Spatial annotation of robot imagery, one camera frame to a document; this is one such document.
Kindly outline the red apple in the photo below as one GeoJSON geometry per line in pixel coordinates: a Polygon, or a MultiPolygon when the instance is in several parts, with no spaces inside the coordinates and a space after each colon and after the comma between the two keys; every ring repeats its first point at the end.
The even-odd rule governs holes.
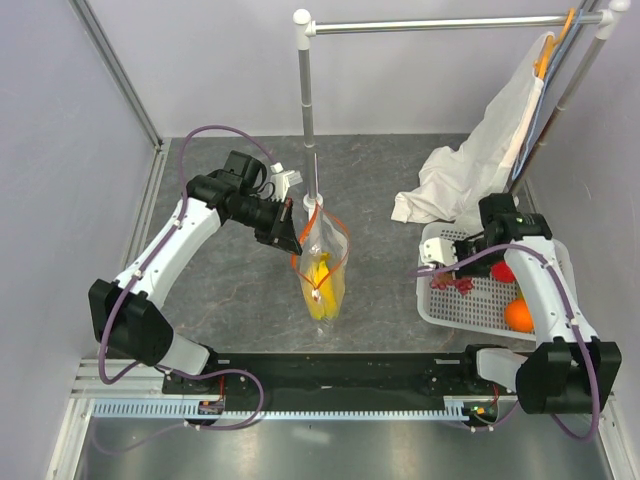
{"type": "Polygon", "coordinates": [[[500,261],[491,266],[492,277],[501,283],[513,283],[516,281],[515,274],[505,261],[500,261]]]}

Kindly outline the yellow banana bunch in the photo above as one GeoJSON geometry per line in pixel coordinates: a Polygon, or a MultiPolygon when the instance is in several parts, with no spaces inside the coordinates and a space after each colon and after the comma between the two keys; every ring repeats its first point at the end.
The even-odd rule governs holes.
{"type": "Polygon", "coordinates": [[[310,316],[318,321],[334,321],[345,294],[344,265],[329,253],[315,256],[303,271],[301,287],[310,316]]]}

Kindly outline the clear orange-zipper zip bag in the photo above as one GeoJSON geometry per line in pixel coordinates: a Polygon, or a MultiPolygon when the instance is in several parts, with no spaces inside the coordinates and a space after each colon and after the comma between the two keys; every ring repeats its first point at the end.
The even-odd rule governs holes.
{"type": "Polygon", "coordinates": [[[299,237],[300,256],[292,255],[307,311],[318,329],[332,329],[340,315],[346,291],[346,267],[351,250],[346,225],[315,203],[299,237]]]}

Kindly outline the red grape bunch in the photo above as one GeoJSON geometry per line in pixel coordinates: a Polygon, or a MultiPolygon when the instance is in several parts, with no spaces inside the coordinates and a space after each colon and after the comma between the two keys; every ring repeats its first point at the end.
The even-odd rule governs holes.
{"type": "Polygon", "coordinates": [[[473,289],[473,280],[470,277],[456,278],[451,272],[446,272],[435,275],[431,287],[441,291],[454,288],[461,295],[467,295],[473,289]]]}

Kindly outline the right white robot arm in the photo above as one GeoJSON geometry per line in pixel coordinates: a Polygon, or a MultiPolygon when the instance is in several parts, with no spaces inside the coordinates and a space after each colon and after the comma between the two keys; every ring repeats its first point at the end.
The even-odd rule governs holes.
{"type": "Polygon", "coordinates": [[[532,317],[536,348],[470,347],[474,359],[458,368],[467,392],[493,382],[517,394],[528,414],[601,412],[621,366],[621,351],[603,342],[581,313],[559,269],[552,233],[540,214],[522,214],[509,194],[479,202],[483,231],[454,244],[454,277],[485,277],[505,262],[532,317]]]}

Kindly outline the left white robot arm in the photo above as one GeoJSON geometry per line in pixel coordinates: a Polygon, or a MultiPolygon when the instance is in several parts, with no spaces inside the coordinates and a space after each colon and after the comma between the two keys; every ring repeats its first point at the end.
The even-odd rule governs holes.
{"type": "Polygon", "coordinates": [[[233,151],[223,168],[197,175],[186,185],[172,216],[146,247],[113,281],[98,279],[88,298],[99,342],[99,360],[108,350],[149,367],[181,372],[198,393],[219,382],[215,352],[179,335],[161,308],[183,269],[206,240],[226,221],[254,232],[257,242],[299,256],[290,187],[301,183],[295,170],[233,151]]]}

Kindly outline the orange fruit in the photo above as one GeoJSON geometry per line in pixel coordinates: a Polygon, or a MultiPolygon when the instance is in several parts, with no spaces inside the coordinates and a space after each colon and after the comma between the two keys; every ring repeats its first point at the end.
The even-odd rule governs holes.
{"type": "Polygon", "coordinates": [[[506,325],[514,331],[531,333],[534,330],[532,316],[523,298],[517,298],[506,306],[504,320],[506,325]]]}

